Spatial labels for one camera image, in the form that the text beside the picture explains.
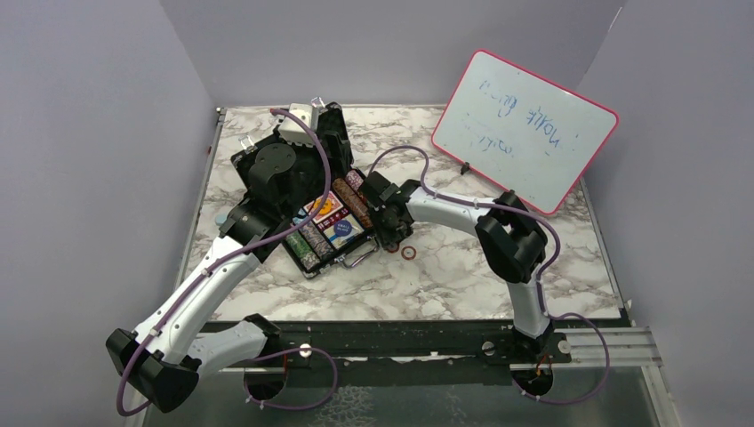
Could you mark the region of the red playing card deck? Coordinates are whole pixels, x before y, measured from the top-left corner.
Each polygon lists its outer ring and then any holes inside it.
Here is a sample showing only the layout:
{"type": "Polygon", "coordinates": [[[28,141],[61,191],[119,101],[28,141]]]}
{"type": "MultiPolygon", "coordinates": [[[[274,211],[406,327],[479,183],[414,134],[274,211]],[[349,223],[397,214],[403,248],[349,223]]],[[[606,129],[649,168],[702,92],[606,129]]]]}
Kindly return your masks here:
{"type": "Polygon", "coordinates": [[[315,223],[323,222],[328,217],[332,216],[333,214],[338,213],[344,207],[344,204],[341,202],[339,197],[331,190],[328,192],[326,199],[322,199],[321,197],[318,197],[316,200],[305,205],[304,212],[306,215],[309,215],[318,207],[320,208],[320,210],[318,211],[317,215],[313,219],[313,222],[315,223]]]}

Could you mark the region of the black aluminium poker case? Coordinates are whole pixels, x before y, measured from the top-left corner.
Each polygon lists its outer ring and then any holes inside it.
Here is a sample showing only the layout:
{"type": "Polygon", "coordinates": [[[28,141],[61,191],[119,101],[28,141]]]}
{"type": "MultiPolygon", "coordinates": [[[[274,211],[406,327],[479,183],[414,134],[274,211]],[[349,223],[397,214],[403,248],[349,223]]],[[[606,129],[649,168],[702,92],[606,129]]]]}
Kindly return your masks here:
{"type": "Polygon", "coordinates": [[[245,246],[297,226],[279,245],[312,278],[373,242],[373,224],[341,106],[293,103],[285,113],[271,135],[231,157],[245,193],[221,234],[245,246]]]}

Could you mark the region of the blue playing card deck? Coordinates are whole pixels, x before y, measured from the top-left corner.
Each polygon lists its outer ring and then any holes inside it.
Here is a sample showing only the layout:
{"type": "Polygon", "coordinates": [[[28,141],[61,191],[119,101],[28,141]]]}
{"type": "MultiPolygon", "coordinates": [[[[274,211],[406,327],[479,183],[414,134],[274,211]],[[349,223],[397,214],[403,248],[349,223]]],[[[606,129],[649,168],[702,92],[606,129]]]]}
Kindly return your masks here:
{"type": "Polygon", "coordinates": [[[365,229],[353,214],[348,214],[338,219],[334,216],[328,218],[325,221],[323,230],[327,241],[335,249],[341,249],[364,232],[365,229]]]}

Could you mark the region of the orange dealer button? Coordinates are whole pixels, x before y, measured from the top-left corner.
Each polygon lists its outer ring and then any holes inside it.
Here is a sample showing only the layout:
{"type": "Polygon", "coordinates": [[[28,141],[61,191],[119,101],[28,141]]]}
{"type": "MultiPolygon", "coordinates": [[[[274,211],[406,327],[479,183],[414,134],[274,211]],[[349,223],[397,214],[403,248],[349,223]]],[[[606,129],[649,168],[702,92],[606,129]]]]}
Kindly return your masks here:
{"type": "Polygon", "coordinates": [[[329,197],[320,197],[313,205],[317,214],[328,214],[332,210],[332,201],[329,197]]]}

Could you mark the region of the blue dealer button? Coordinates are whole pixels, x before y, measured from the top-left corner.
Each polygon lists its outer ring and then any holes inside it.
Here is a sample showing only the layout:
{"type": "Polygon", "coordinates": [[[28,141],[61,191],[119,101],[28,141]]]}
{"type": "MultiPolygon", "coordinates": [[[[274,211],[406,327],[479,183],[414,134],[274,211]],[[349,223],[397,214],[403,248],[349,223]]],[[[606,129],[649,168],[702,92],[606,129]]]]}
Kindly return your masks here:
{"type": "Polygon", "coordinates": [[[353,225],[347,220],[340,220],[333,225],[333,232],[338,237],[348,237],[353,232],[353,225]]]}

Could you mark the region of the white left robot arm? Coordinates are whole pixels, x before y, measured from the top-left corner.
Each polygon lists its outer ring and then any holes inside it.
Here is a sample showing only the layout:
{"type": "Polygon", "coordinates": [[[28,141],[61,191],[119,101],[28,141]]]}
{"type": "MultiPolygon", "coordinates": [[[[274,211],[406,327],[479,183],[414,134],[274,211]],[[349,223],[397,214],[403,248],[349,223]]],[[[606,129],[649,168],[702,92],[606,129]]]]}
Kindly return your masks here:
{"type": "Polygon", "coordinates": [[[289,229],[280,230],[278,233],[266,238],[250,238],[245,246],[240,246],[235,239],[230,237],[220,238],[219,243],[216,246],[223,249],[225,252],[218,257],[212,256],[209,264],[197,273],[191,274],[188,283],[180,285],[155,314],[137,326],[136,330],[132,332],[132,340],[136,342],[138,346],[123,364],[123,372],[121,373],[121,380],[116,394],[116,410],[121,416],[128,417],[137,415],[150,405],[151,399],[147,399],[147,401],[139,407],[133,409],[125,408],[125,387],[128,384],[131,373],[135,370],[140,356],[146,353],[148,346],[158,339],[165,328],[172,327],[172,324],[178,320],[179,310],[182,307],[187,307],[193,300],[198,300],[203,304],[205,300],[200,294],[205,289],[209,290],[211,293],[219,292],[220,290],[228,292],[231,289],[229,279],[224,278],[217,270],[225,266],[225,264],[233,262],[237,257],[241,257],[243,259],[243,264],[247,264],[249,260],[253,258],[254,249],[282,240],[293,232],[299,230],[304,225],[314,221],[314,218],[320,213],[331,190],[331,168],[321,141],[311,131],[308,132],[308,136],[314,142],[315,148],[321,157],[325,174],[323,194],[320,197],[312,198],[312,201],[314,202],[313,210],[308,216],[304,217],[300,223],[293,224],[289,229]]]}

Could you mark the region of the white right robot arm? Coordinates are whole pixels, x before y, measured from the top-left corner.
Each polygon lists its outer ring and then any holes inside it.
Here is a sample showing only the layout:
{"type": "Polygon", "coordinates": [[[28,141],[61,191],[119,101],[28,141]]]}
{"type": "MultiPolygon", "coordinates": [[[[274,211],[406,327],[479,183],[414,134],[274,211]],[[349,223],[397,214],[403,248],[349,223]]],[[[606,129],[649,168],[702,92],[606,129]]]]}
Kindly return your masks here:
{"type": "Polygon", "coordinates": [[[514,312],[513,350],[534,362],[549,348],[552,320],[545,314],[535,274],[544,266],[548,238],[512,191],[496,199],[441,194],[417,180],[397,186],[377,172],[369,173],[357,190],[378,242],[399,246],[413,234],[415,222],[438,224],[476,237],[489,268],[505,281],[514,312]]]}

